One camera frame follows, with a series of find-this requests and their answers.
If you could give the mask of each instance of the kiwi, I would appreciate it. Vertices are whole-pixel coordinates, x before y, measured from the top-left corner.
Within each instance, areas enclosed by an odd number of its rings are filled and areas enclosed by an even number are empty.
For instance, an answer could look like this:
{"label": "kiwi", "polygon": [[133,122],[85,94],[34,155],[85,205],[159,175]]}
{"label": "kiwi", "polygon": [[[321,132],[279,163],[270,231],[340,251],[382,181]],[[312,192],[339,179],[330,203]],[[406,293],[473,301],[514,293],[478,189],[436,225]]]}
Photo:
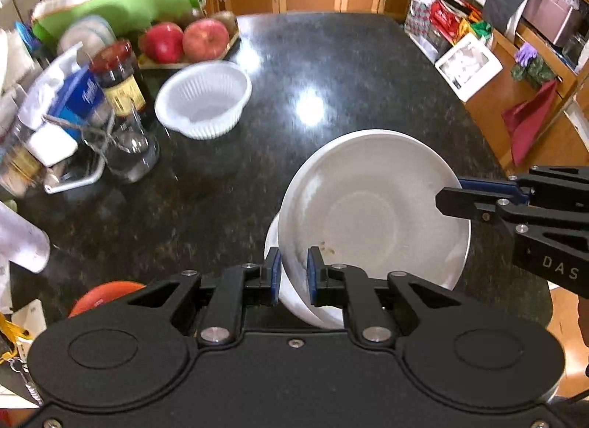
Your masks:
{"label": "kiwi", "polygon": [[239,27],[237,26],[237,16],[231,11],[220,11],[219,13],[213,14],[211,19],[216,19],[225,25],[229,32],[229,38],[232,38],[235,33],[239,31]]}

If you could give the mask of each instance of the green cutting board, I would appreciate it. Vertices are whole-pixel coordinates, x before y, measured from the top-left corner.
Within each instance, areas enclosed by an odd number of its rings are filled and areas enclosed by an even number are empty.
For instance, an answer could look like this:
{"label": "green cutting board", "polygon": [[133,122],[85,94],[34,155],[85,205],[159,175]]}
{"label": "green cutting board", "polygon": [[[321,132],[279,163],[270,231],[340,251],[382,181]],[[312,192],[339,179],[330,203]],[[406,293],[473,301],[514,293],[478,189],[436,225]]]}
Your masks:
{"label": "green cutting board", "polygon": [[180,17],[192,8],[200,8],[198,0],[91,0],[39,19],[33,25],[33,33],[55,49],[70,25],[90,14],[105,18],[119,37],[148,28],[161,14]]}

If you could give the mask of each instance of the keychain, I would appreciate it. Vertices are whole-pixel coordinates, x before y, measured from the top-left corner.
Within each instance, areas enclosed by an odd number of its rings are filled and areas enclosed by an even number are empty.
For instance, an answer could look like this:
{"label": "keychain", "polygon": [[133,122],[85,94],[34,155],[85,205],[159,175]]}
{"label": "keychain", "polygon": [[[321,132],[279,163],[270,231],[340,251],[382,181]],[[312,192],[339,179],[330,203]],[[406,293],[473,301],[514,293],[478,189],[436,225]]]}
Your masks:
{"label": "keychain", "polygon": [[43,399],[40,397],[39,392],[35,387],[35,382],[33,382],[33,379],[29,374],[29,367],[27,366],[26,362],[24,362],[19,357],[10,358],[7,361],[8,363],[10,363],[10,368],[15,373],[19,373],[21,375],[22,381],[25,383],[25,386],[27,387],[27,390],[29,390],[29,393],[31,394],[33,399],[37,403],[43,404]]}

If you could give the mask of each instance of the kitchen island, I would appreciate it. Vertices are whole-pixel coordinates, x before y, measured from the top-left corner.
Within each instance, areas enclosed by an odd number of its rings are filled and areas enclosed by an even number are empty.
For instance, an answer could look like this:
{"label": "kitchen island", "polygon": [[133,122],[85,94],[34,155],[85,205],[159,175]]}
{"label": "kitchen island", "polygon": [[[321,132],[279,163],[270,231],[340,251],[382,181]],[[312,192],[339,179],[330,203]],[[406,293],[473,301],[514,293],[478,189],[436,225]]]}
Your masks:
{"label": "kitchen island", "polygon": [[[261,261],[270,222],[304,161],[360,129],[406,133],[441,155],[458,176],[502,178],[496,158],[435,68],[390,18],[376,14],[257,15],[239,19],[228,59],[253,91],[237,126],[211,141],[155,128],[160,161],[134,185],[106,173],[62,194],[30,193],[20,213],[52,242],[38,275],[13,266],[13,301],[39,298],[49,323],[98,284],[144,284],[185,269],[218,276]],[[157,92],[169,72],[146,73]],[[427,250],[427,241],[423,241]],[[546,324],[547,283],[510,266],[509,238],[472,224],[456,290]],[[295,324],[283,309],[253,324]]]}

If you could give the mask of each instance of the sauce bottle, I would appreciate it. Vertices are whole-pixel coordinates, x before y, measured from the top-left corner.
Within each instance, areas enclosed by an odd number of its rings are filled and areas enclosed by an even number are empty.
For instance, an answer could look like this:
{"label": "sauce bottle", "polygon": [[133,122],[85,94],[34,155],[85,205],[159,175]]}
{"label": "sauce bottle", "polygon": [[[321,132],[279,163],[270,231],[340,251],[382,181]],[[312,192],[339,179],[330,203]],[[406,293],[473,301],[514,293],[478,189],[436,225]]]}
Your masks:
{"label": "sauce bottle", "polygon": [[90,71],[121,120],[131,114],[133,100],[141,124],[149,129],[155,120],[155,103],[128,39],[116,41],[90,61]]}

